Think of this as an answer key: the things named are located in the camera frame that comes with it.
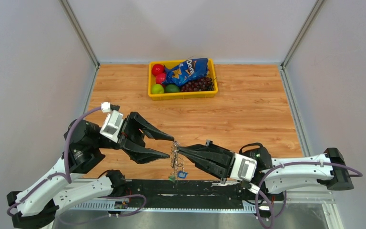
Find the blue tag key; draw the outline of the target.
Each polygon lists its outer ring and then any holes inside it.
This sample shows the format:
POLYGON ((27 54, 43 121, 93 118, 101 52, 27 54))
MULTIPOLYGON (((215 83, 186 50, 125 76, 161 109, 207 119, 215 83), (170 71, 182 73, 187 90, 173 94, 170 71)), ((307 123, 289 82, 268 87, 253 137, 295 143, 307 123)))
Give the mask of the blue tag key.
POLYGON ((177 173, 177 177, 181 178, 181 179, 186 179, 187 175, 188 175, 188 172, 185 172, 185 171, 182 171, 182 170, 178 171, 178 173, 177 173))

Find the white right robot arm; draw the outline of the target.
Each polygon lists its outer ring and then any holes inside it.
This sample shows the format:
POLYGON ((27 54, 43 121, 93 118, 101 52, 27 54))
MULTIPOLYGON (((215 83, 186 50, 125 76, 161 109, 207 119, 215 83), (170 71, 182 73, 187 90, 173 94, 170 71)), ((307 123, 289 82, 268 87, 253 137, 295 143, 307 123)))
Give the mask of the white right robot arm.
POLYGON ((179 146, 177 152, 222 182, 230 178, 242 182, 245 188, 254 185, 254 195, 259 199, 308 186, 322 185, 331 191, 354 189, 351 168, 333 147, 315 156, 274 158, 261 143, 244 145, 235 153, 208 141, 179 146))

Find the silver metal key holder plate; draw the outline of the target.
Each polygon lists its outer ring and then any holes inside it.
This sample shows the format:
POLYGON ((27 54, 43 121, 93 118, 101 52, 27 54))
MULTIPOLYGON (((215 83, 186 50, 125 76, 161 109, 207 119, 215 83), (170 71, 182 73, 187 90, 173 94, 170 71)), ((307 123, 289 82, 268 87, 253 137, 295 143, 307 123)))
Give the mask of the silver metal key holder plate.
POLYGON ((174 176, 175 179, 179 179, 179 177, 178 177, 179 171, 184 171, 183 158, 180 157, 179 153, 178 153, 179 146, 180 146, 180 144, 178 142, 174 141, 172 143, 171 152, 170 152, 170 159, 171 159, 170 166, 172 168, 171 176, 174 176))

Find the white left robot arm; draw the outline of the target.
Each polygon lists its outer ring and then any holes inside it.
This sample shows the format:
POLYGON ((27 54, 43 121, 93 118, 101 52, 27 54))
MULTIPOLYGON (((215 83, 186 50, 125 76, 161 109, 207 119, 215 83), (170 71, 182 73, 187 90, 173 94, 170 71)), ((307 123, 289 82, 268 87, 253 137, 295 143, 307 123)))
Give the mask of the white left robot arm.
POLYGON ((169 157, 147 148, 144 138, 173 141, 173 136, 154 127, 137 112, 127 116, 116 109, 106 108, 104 112, 107 115, 102 126, 86 121, 84 116, 74 120, 64 135, 65 148, 55 165, 29 188, 7 195, 7 213, 15 228, 40 229, 68 209, 94 198, 132 198, 119 170, 109 170, 91 183, 67 189, 104 159, 103 148, 122 150, 137 164, 169 157))

